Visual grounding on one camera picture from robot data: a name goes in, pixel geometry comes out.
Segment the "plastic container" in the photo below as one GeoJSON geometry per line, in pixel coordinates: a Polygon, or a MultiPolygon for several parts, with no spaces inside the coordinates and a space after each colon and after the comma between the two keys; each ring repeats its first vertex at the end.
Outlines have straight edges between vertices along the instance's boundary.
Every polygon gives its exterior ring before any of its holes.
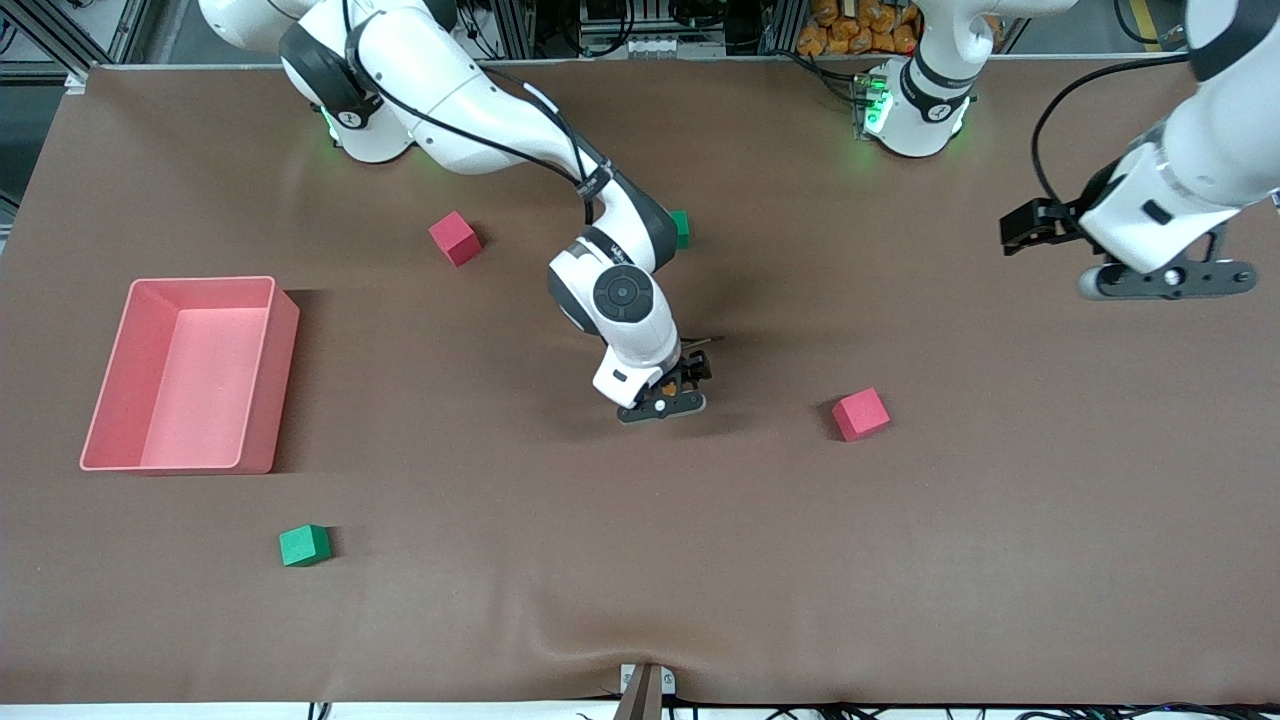
{"type": "Polygon", "coordinates": [[[297,331],[274,278],[134,281],[81,468],[270,471],[297,331]]]}

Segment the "brown table surface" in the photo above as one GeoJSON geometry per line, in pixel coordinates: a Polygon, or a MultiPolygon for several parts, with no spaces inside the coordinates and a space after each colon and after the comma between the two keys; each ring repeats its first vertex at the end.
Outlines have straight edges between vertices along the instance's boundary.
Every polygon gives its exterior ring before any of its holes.
{"type": "MultiPolygon", "coordinates": [[[[1085,302],[1085,247],[1000,254],[1036,117],[1097,65],[993,63],[918,161],[790,64],[520,69],[689,211],[659,281],[728,336],[707,413],[632,428],[545,291],[558,178],[358,165],[279,72],[96,70],[0,277],[0,701],[580,697],[637,659],[707,702],[1280,700],[1275,211],[1234,222],[1263,279],[1230,300],[1085,302]],[[129,282],[260,273],[302,309],[278,471],[81,473],[129,282]],[[870,386],[892,427],[837,442],[870,386]],[[303,523],[340,556],[282,568],[303,523]]],[[[1073,97],[1064,195],[1190,90],[1073,97]]]]}

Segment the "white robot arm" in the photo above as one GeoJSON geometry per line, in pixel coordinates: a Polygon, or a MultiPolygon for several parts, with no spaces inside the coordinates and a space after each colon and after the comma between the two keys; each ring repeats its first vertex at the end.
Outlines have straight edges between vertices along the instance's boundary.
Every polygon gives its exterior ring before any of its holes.
{"type": "Polygon", "coordinates": [[[910,59],[893,58],[870,70],[886,78],[867,135],[908,158],[942,150],[960,132],[978,73],[993,37],[983,15],[1034,18],[1062,13],[1076,0],[916,0],[924,33],[910,59]]]}
{"type": "Polygon", "coordinates": [[[320,0],[279,38],[284,70],[357,160],[387,161],[416,143],[456,173],[531,161],[570,179],[588,219],[596,202],[603,214],[552,260],[548,286],[605,343],[593,384],[623,423],[701,411],[705,354],[682,352],[653,279],[675,256],[675,222],[541,94],[525,86],[536,105],[490,82],[449,35],[456,12],[453,0],[320,0]]]}
{"type": "Polygon", "coordinates": [[[1253,288],[1253,266],[1219,252],[1226,220],[1280,187],[1280,0],[1188,0],[1184,27],[1196,95],[1100,170],[1078,200],[1034,200],[1006,215],[1006,255],[1092,242],[1106,261],[1084,273],[1079,288],[1094,300],[1253,288]],[[1187,258],[1206,234],[1206,258],[1187,258]]]}
{"type": "Polygon", "coordinates": [[[227,42],[274,54],[284,32],[315,4],[316,0],[200,0],[200,12],[227,42]]]}

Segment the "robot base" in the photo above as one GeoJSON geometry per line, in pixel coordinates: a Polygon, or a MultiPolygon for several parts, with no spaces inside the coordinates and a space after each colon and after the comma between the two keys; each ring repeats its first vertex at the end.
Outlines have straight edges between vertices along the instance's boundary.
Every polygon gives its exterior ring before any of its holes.
{"type": "Polygon", "coordinates": [[[937,105],[934,110],[946,113],[941,122],[928,122],[920,111],[906,101],[902,90],[902,68],[908,60],[893,58],[870,70],[874,79],[870,87],[856,92],[868,100],[865,110],[855,110],[855,122],[864,137],[873,137],[887,150],[906,158],[927,158],[946,147],[964,124],[964,113],[969,109],[969,99],[955,111],[948,105],[937,105]],[[883,79],[883,88],[877,87],[883,79]]]}

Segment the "wire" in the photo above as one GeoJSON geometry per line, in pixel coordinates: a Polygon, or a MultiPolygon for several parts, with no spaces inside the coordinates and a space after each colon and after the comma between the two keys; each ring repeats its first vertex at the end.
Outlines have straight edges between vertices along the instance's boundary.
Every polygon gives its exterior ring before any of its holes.
{"type": "Polygon", "coordinates": [[[797,55],[790,50],[768,50],[764,54],[782,55],[783,58],[790,58],[794,63],[817,76],[818,79],[822,81],[822,86],[827,88],[827,92],[852,105],[860,102],[856,97],[852,97],[851,95],[845,95],[844,92],[840,91],[840,88],[831,85],[831,81],[852,82],[854,79],[852,74],[837,73],[833,70],[828,70],[826,68],[819,68],[817,60],[805,59],[803,55],[797,55]]]}
{"type": "Polygon", "coordinates": [[[1120,29],[1129,36],[1129,40],[1143,45],[1160,45],[1158,37],[1143,37],[1129,28],[1129,23],[1124,19],[1124,10],[1120,9],[1120,0],[1112,0],[1111,5],[1116,9],[1116,22],[1120,23],[1120,29]]]}
{"type": "Polygon", "coordinates": [[[1027,28],[1030,27],[1033,19],[1034,18],[1023,18],[1023,24],[1018,28],[1018,35],[1015,35],[1012,40],[1005,42],[1005,49],[1001,50],[1002,55],[1009,55],[1014,51],[1014,46],[1023,38],[1023,35],[1027,32],[1027,28]]]}
{"type": "Polygon", "coordinates": [[[636,27],[636,9],[635,6],[632,6],[634,0],[622,0],[622,14],[618,17],[618,36],[613,38],[613,42],[611,42],[608,47],[600,51],[589,50],[579,45],[577,41],[570,37],[568,33],[568,26],[570,26],[568,20],[573,18],[573,14],[571,12],[566,12],[570,10],[571,5],[576,4],[577,1],[579,0],[563,0],[561,3],[561,13],[563,15],[561,18],[561,37],[564,38],[564,42],[570,46],[570,50],[581,55],[582,58],[600,58],[603,55],[613,53],[614,50],[618,50],[631,37],[631,33],[636,27]]]}
{"type": "Polygon", "coordinates": [[[465,9],[466,14],[471,15],[471,24],[467,24],[467,19],[462,13],[458,13],[458,19],[462,20],[462,27],[467,31],[467,37],[475,41],[476,47],[485,54],[485,58],[490,60],[502,60],[502,55],[489,45],[489,38],[484,36],[480,29],[480,20],[476,18],[476,4],[475,0],[466,0],[460,3],[458,8],[465,9]]]}
{"type": "Polygon", "coordinates": [[[1132,720],[1133,717],[1140,717],[1149,712],[1198,712],[1201,715],[1215,715],[1217,717],[1226,717],[1229,720],[1247,720],[1245,715],[1228,707],[1208,707],[1204,705],[1194,705],[1190,702],[1169,702],[1165,705],[1155,705],[1151,707],[1135,710],[1133,712],[1116,712],[1115,715],[1121,720],[1132,720]]]}
{"type": "MultiPolygon", "coordinates": [[[[360,64],[360,50],[358,49],[356,50],[355,55],[356,55],[356,63],[360,64]]],[[[516,158],[520,158],[521,160],[526,160],[529,163],[532,163],[535,165],[538,165],[539,168],[548,169],[548,170],[556,173],[557,176],[567,179],[570,183],[573,184],[573,187],[577,187],[577,179],[573,176],[566,173],[563,169],[557,168],[556,165],[553,165],[553,164],[545,161],[545,160],[534,158],[532,155],[529,155],[527,152],[521,152],[520,150],[516,150],[515,147],[508,147],[508,146],[506,146],[506,145],[503,145],[500,142],[494,142],[494,141],[492,141],[492,140],[489,140],[486,137],[480,137],[479,135],[472,135],[472,133],[470,133],[470,132],[467,132],[467,131],[465,131],[462,128],[453,127],[449,123],[438,120],[438,119],[433,118],[431,115],[428,115],[426,113],[419,110],[417,108],[413,108],[412,105],[410,105],[410,104],[404,102],[403,100],[396,97],[394,95],[390,94],[390,91],[388,91],[385,87],[383,87],[381,85],[379,85],[376,81],[370,79],[370,82],[374,83],[374,87],[376,88],[378,94],[381,95],[383,97],[385,97],[388,102],[390,102],[392,105],[398,106],[401,110],[404,110],[406,113],[413,115],[415,118],[417,118],[420,120],[426,120],[426,122],[431,123],[433,126],[435,126],[435,127],[438,127],[438,128],[440,128],[443,131],[452,132],[453,135],[462,136],[462,137],[465,137],[465,138],[467,138],[467,140],[470,140],[472,142],[479,142],[480,145],[484,145],[486,147],[493,147],[494,150],[498,150],[499,152],[506,152],[508,155],[515,155],[516,158]]]]}
{"type": "MultiPolygon", "coordinates": [[[[547,108],[547,111],[549,113],[548,117],[553,123],[556,123],[556,127],[558,127],[559,131],[564,133],[566,140],[568,140],[570,145],[573,149],[573,159],[577,161],[577,177],[579,177],[579,181],[577,183],[575,183],[575,186],[586,182],[586,167],[582,164],[582,147],[577,142],[577,133],[573,131],[573,128],[570,127],[564,117],[559,114],[558,108],[552,108],[547,104],[545,100],[543,100],[543,97],[545,97],[545,95],[543,95],[543,91],[538,90],[529,82],[525,82],[517,78],[516,76],[512,76],[511,73],[504,73],[497,68],[481,68],[481,69],[489,74],[498,76],[508,82],[524,87],[526,92],[538,99],[538,102],[543,108],[547,108]]],[[[582,200],[582,218],[586,224],[591,224],[595,222],[595,206],[591,205],[589,200],[582,200]]]]}
{"type": "MultiPolygon", "coordinates": [[[[1185,61],[1187,61],[1187,54],[1183,53],[1180,55],[1171,55],[1167,58],[1129,60],[1128,63],[1116,63],[1115,65],[1107,65],[1102,69],[1093,70],[1087,76],[1076,78],[1074,82],[1071,82],[1071,85],[1064,87],[1062,91],[1059,92],[1053,97],[1053,100],[1050,101],[1048,106],[1044,108],[1044,111],[1041,113],[1039,119],[1036,120],[1036,128],[1032,131],[1032,169],[1036,170],[1036,179],[1039,181],[1041,187],[1044,190],[1044,195],[1048,196],[1050,201],[1053,205],[1065,210],[1062,200],[1057,196],[1057,192],[1053,191],[1053,186],[1050,184],[1048,176],[1044,174],[1044,165],[1041,163],[1041,154],[1039,154],[1039,136],[1041,131],[1044,129],[1044,123],[1048,122],[1048,118],[1050,115],[1053,114],[1053,110],[1056,110],[1057,106],[1062,104],[1062,100],[1066,100],[1068,95],[1075,92],[1082,86],[1091,83],[1101,77],[1106,77],[1115,73],[1123,73],[1126,70],[1155,68],[1158,65],[1172,65],[1176,63],[1185,63],[1185,61]]],[[[1064,213],[1064,222],[1069,223],[1071,229],[1080,231],[1079,224],[1076,224],[1075,218],[1071,217],[1070,213],[1064,213]]],[[[1018,720],[1032,720],[1033,717],[1052,717],[1053,720],[1061,720],[1059,716],[1046,715],[1043,712],[1038,715],[1023,714],[1021,716],[1019,716],[1018,720]]]]}

